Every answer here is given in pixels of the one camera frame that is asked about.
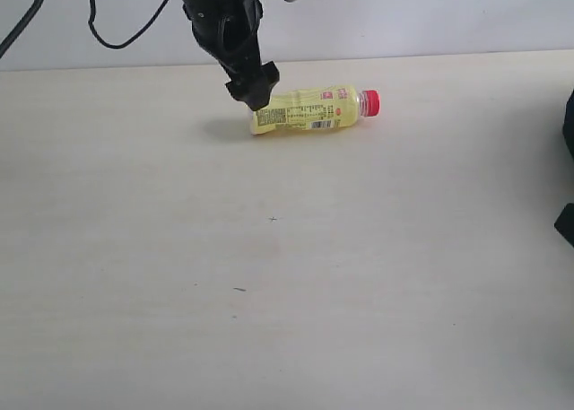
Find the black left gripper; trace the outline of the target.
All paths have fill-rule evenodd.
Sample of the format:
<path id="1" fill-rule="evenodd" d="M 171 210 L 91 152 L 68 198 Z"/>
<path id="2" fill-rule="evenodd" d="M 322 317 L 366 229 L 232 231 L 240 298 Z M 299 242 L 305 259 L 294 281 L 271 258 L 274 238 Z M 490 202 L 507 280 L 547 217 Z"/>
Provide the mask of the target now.
<path id="1" fill-rule="evenodd" d="M 266 107 L 280 81 L 274 61 L 261 66 L 257 31 L 262 16 L 258 0 L 182 0 L 198 45 L 230 77 L 230 96 L 252 111 Z M 261 67 L 261 80 L 254 79 Z"/>

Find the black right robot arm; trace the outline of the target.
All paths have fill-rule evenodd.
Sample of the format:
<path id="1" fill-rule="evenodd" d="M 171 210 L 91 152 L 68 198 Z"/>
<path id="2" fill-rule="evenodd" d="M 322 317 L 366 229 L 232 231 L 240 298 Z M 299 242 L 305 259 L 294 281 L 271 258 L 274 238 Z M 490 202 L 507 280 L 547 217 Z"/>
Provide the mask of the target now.
<path id="1" fill-rule="evenodd" d="M 566 106 L 562 125 L 562 136 L 570 157 L 574 158 L 574 92 L 571 93 Z M 554 223 L 555 230 L 573 247 L 574 246 L 574 204 L 567 203 Z"/>

